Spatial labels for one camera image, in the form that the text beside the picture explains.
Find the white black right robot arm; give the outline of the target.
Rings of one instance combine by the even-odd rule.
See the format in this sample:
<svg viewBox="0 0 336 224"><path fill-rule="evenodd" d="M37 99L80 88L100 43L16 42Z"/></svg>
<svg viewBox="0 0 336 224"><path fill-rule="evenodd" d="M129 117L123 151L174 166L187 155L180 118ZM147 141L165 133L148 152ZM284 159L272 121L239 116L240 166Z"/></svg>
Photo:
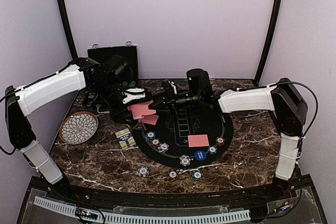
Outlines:
<svg viewBox="0 0 336 224"><path fill-rule="evenodd" d="M211 103L224 116L225 134L222 135L226 153L238 153L234 148L239 127L233 125L231 117L239 111L260 111L266 113L265 122L270 133L277 133L281 140L278 163L274 173L277 180L268 188L273 200L280 199L288 191L288 184L300 159L302 142L308 131L305 127L308 105L295 88L296 82L282 78L278 82L262 87L217 91Z"/></svg>

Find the red card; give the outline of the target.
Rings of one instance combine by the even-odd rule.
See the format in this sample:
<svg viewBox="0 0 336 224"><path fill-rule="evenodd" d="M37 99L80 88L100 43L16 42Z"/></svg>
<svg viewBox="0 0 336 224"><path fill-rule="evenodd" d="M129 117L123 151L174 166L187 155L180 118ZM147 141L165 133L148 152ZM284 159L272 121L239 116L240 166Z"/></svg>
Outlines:
<svg viewBox="0 0 336 224"><path fill-rule="evenodd" d="M156 110L149 108L149 105L151 105L152 103L153 100L136 104L134 106L135 116L145 116L155 114Z"/></svg>
<svg viewBox="0 0 336 224"><path fill-rule="evenodd" d="M159 119L158 115L152 114L152 115L145 115L141 122L149 125L156 125L157 121Z"/></svg>
<svg viewBox="0 0 336 224"><path fill-rule="evenodd" d="M187 137L189 147L208 147L209 140L206 134L203 135L189 135Z"/></svg>

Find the red playing card deck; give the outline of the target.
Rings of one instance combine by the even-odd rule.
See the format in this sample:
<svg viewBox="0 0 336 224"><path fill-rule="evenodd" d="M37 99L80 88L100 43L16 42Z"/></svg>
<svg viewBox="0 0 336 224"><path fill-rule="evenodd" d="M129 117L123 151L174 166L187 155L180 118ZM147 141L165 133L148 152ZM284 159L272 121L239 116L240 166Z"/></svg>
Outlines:
<svg viewBox="0 0 336 224"><path fill-rule="evenodd" d="M140 105L131 105L128 107L128 110L131 112L133 119L141 119L143 118L142 112L141 112L142 107Z"/></svg>

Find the red chip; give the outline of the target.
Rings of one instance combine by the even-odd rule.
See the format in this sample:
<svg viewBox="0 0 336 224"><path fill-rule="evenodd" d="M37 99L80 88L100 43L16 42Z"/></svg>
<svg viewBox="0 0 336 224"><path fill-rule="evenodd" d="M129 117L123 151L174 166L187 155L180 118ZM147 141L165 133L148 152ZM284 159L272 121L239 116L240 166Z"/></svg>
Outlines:
<svg viewBox="0 0 336 224"><path fill-rule="evenodd" d="M219 146L222 146L222 145L225 144L225 140L222 137L218 137L216 139L216 144L219 145Z"/></svg>

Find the blue small blind button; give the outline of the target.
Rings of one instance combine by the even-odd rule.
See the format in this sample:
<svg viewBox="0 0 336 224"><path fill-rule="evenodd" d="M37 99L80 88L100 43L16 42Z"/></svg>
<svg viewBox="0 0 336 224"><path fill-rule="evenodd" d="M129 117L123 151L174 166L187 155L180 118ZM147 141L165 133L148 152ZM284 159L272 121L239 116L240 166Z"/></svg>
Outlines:
<svg viewBox="0 0 336 224"><path fill-rule="evenodd" d="M196 151L194 157L197 161L204 161L207 158L205 151Z"/></svg>

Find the blue white chip stack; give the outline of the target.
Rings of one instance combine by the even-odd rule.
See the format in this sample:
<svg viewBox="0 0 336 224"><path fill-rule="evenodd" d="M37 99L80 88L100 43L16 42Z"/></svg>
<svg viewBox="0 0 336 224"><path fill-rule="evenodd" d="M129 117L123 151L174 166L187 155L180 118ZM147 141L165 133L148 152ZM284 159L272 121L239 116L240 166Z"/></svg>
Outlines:
<svg viewBox="0 0 336 224"><path fill-rule="evenodd" d="M149 176L149 168L146 167L146 166L141 166L139 167L138 169L138 176L141 177L141 178L147 178Z"/></svg>

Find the teal blue chip stack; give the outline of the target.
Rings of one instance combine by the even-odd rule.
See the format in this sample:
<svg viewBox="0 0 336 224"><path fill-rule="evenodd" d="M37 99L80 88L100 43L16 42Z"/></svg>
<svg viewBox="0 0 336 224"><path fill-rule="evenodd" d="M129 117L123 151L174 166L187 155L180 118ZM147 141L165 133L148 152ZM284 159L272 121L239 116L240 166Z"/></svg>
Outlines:
<svg viewBox="0 0 336 224"><path fill-rule="evenodd" d="M193 181L200 181L204 177L203 173L199 170L192 171L192 180Z"/></svg>

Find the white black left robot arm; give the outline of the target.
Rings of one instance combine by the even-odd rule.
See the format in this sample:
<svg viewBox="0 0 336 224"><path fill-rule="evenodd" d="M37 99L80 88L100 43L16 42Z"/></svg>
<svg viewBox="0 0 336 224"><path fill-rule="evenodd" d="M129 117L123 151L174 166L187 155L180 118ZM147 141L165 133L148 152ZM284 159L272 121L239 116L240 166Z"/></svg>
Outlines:
<svg viewBox="0 0 336 224"><path fill-rule="evenodd" d="M128 106L146 97L146 90L121 84L121 77L132 69L123 57L113 56L100 64L90 58L76 58L60 71L29 84L9 86L5 96L5 121L9 141L20 151L44 179L54 185L54 193L63 201L74 197L74 189L47 151L37 141L27 117L40 107L69 93L89 89L100 96L110 108L116 122L122 122Z"/></svg>

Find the brown white chip stack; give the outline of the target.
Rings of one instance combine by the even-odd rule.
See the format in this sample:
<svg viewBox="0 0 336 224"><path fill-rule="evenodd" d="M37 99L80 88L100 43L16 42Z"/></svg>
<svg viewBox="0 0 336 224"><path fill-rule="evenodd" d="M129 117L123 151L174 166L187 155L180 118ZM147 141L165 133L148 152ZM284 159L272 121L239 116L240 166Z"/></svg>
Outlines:
<svg viewBox="0 0 336 224"><path fill-rule="evenodd" d="M169 173L168 173L168 177L169 177L169 179L177 179L178 174L177 174L176 171L171 170L171 171L169 171Z"/></svg>

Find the white blue chip bottom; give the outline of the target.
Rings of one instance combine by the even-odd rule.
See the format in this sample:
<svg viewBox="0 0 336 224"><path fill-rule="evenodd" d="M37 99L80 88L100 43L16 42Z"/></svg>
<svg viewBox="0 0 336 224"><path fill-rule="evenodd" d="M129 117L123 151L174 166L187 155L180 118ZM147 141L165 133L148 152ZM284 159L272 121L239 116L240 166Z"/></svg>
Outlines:
<svg viewBox="0 0 336 224"><path fill-rule="evenodd" d="M188 155L182 155L180 157L180 164L182 166L186 167L186 166L190 165L190 163L191 163L191 159Z"/></svg>

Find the orange chip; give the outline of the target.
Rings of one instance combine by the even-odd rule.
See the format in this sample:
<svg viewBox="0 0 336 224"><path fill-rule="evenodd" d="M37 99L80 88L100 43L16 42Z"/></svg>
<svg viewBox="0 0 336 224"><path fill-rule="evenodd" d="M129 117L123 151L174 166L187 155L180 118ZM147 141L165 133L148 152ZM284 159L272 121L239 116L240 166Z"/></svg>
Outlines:
<svg viewBox="0 0 336 224"><path fill-rule="evenodd" d="M153 146L158 146L158 145L160 145L160 140L159 139L153 139L152 141L151 141L151 144L153 145Z"/></svg>

